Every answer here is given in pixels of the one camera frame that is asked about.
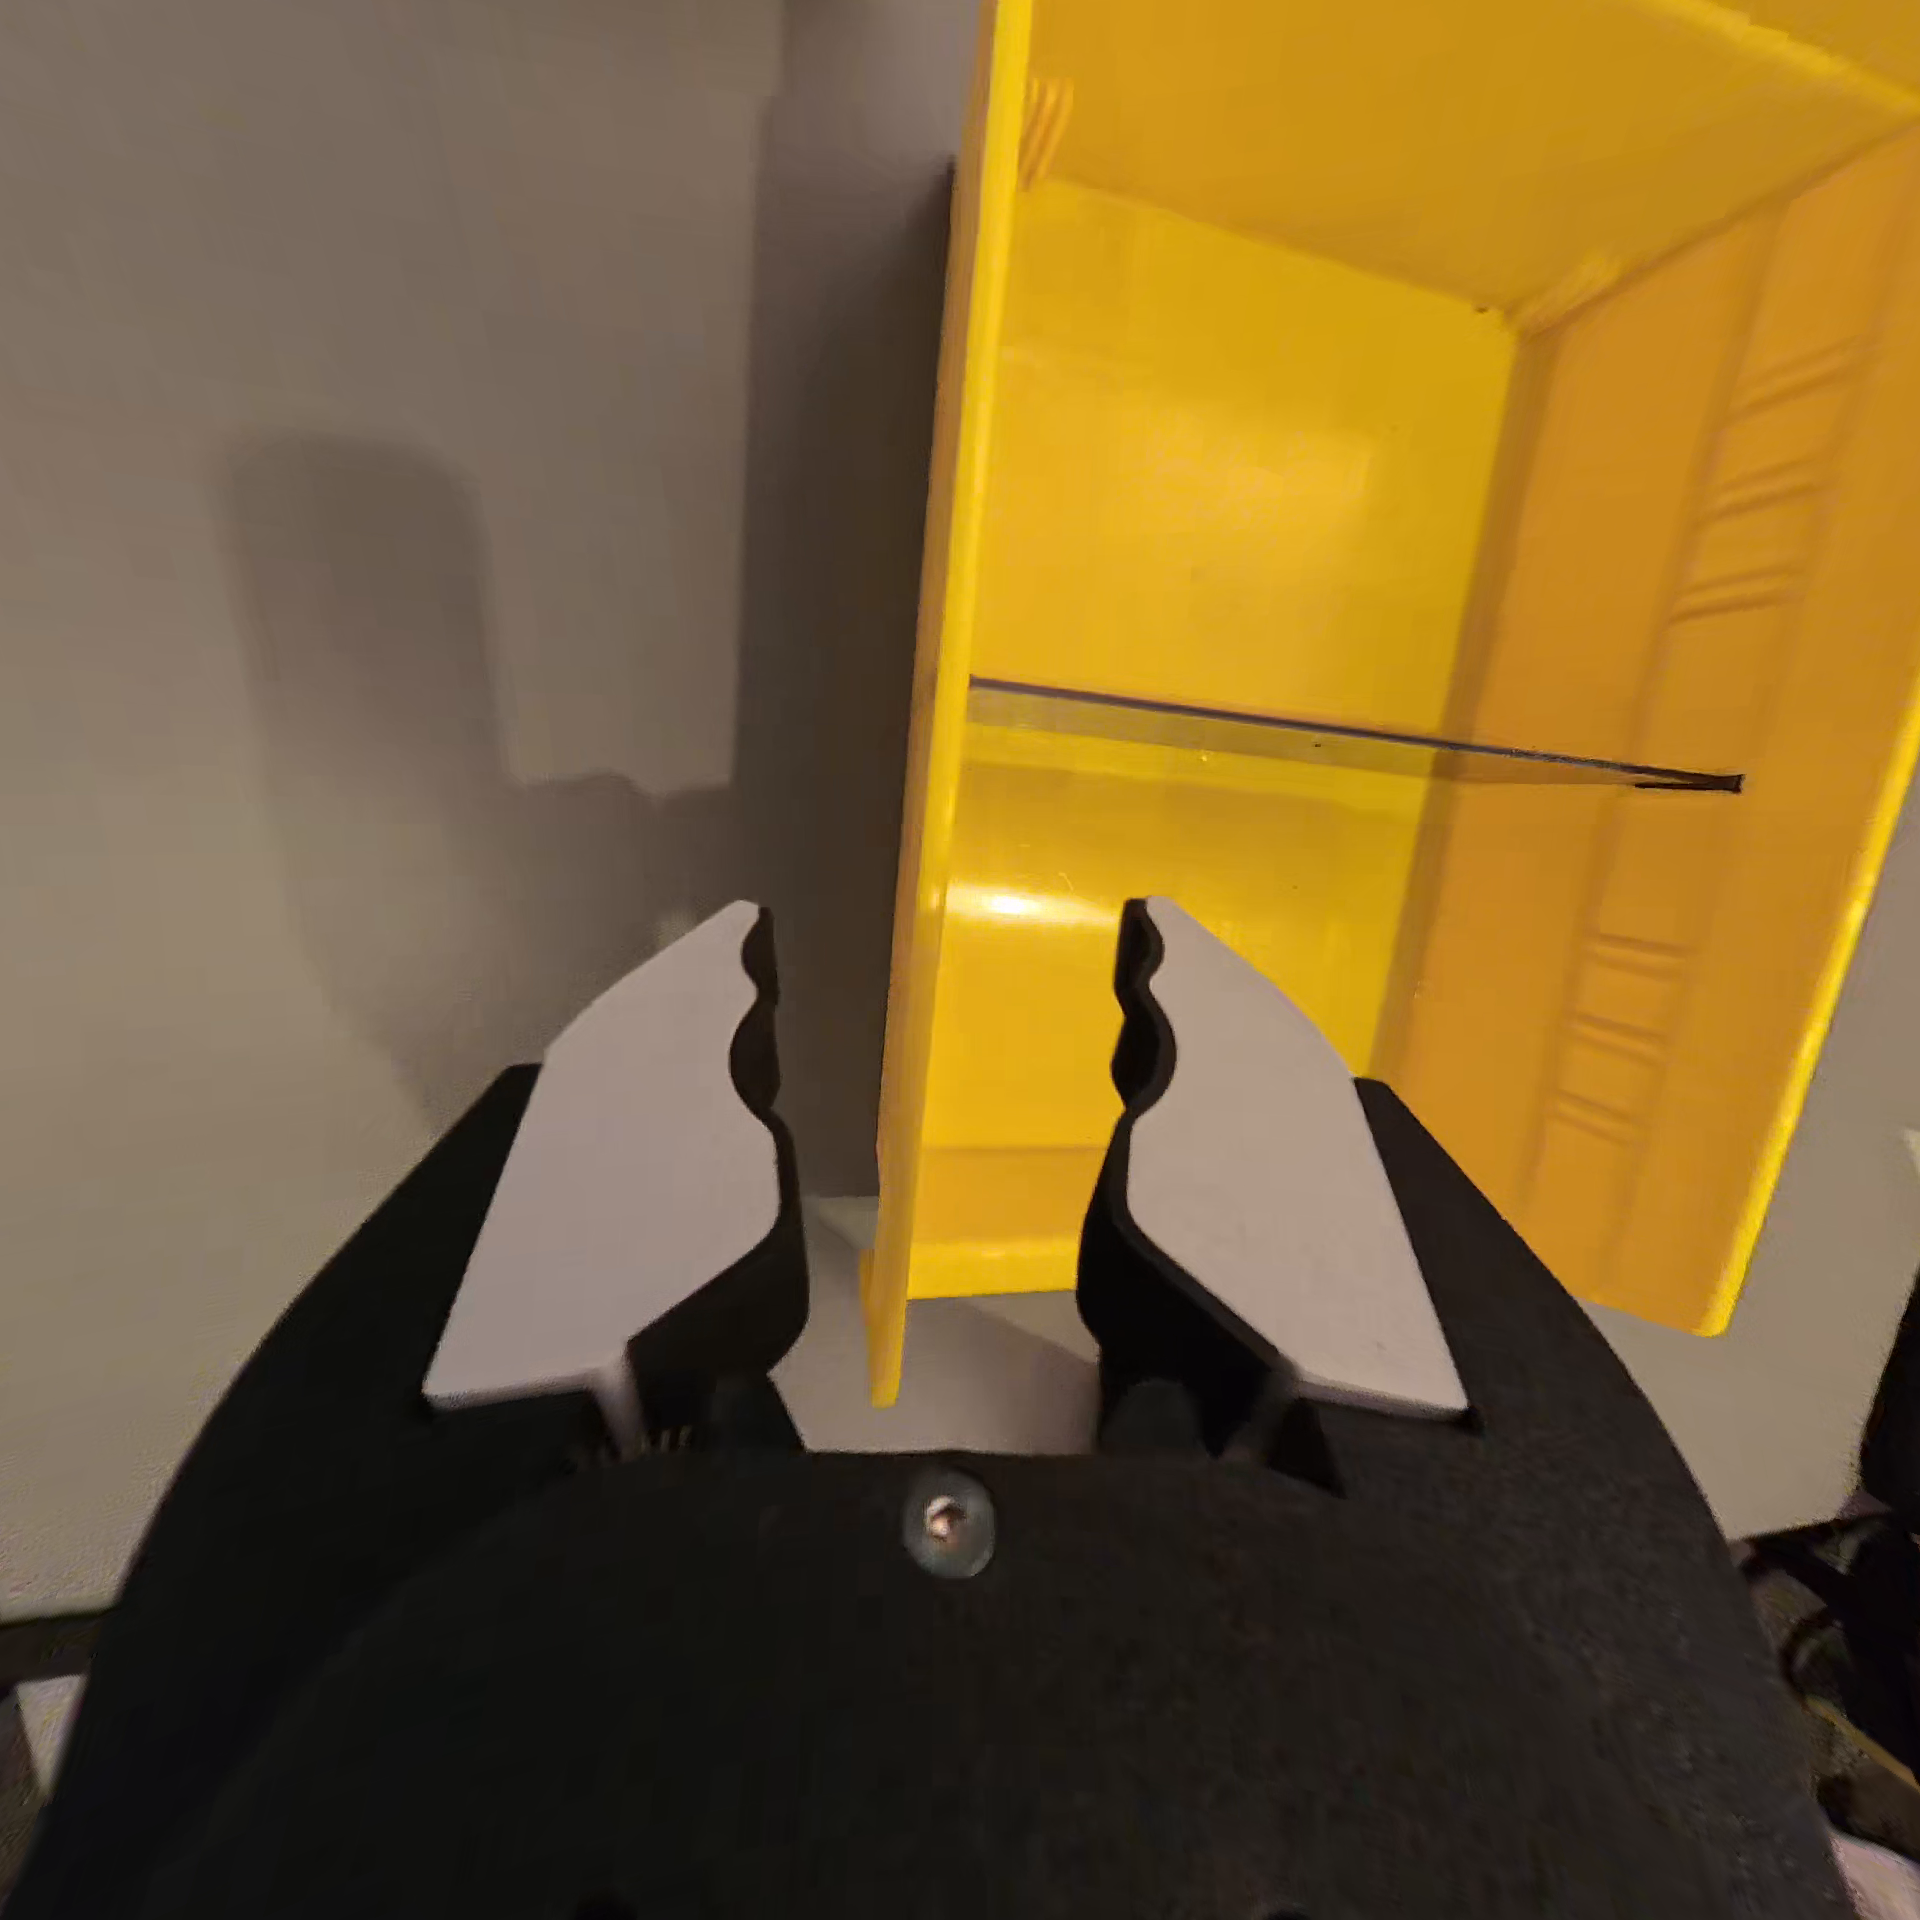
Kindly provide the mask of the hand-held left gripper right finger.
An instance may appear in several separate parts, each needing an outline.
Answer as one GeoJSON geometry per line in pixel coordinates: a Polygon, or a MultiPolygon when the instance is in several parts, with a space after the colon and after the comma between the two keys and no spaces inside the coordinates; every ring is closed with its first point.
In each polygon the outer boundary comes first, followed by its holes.
{"type": "Polygon", "coordinates": [[[1354,1073],[1164,896],[1120,912],[1120,1115],[1077,1254],[1096,1442],[1274,1453],[1296,1408],[1472,1414],[1354,1073]]]}

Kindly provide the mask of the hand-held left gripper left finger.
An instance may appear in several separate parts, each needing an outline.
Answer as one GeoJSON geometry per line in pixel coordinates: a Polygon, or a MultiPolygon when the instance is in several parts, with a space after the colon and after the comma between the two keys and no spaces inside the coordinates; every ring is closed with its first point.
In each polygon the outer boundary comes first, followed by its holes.
{"type": "Polygon", "coordinates": [[[735,901],[546,1049],[426,1402],[587,1394],[622,1453],[797,1449],[772,1380],[808,1322],[779,1085],[775,925],[735,901]]]}

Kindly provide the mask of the yellow plastic bin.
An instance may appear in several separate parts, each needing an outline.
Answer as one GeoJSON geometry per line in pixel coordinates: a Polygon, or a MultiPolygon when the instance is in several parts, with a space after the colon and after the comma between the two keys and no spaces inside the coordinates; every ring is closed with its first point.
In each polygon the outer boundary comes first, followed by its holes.
{"type": "Polygon", "coordinates": [[[986,5],[861,1261],[1066,1289],[1170,896],[1568,1289],[1738,1309],[1915,762],[1915,5],[986,5]],[[1450,784],[971,680],[1741,772],[1450,784]]]}

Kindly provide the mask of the clear bin divider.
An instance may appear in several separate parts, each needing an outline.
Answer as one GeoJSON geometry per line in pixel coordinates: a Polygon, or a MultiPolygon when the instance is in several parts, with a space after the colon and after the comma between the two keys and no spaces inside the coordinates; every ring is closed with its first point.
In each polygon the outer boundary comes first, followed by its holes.
{"type": "Polygon", "coordinates": [[[1394,726],[1140,694],[971,680],[966,721],[1027,737],[1096,741],[1186,757],[1285,762],[1342,774],[1427,778],[1450,784],[1598,786],[1739,798],[1741,772],[1512,748],[1394,726]]]}

